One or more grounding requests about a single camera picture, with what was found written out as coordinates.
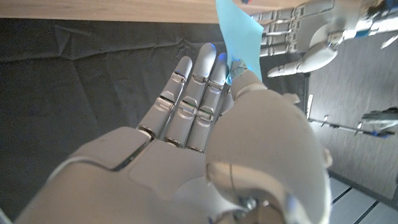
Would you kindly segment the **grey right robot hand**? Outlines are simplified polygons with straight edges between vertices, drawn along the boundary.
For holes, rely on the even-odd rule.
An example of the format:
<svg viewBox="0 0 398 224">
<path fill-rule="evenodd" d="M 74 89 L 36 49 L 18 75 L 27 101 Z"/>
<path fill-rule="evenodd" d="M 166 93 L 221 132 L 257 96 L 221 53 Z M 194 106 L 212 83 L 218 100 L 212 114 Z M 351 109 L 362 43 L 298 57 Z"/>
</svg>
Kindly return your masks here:
<svg viewBox="0 0 398 224">
<path fill-rule="evenodd" d="M 136 128 L 80 146 L 16 222 L 328 223 L 332 158 L 298 103 L 205 44 Z"/>
</svg>

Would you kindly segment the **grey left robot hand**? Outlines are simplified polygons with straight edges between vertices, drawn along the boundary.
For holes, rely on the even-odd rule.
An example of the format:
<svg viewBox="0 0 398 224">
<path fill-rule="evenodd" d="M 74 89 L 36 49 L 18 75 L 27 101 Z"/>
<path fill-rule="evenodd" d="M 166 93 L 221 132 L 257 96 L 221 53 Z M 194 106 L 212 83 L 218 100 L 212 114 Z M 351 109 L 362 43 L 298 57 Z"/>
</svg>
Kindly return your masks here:
<svg viewBox="0 0 398 224">
<path fill-rule="evenodd" d="M 330 63 L 339 45 L 366 30 L 369 8 L 379 1 L 307 1 L 296 7 L 257 12 L 251 17 L 263 26 L 261 57 L 302 54 L 268 71 L 268 77 L 308 73 Z"/>
</svg>

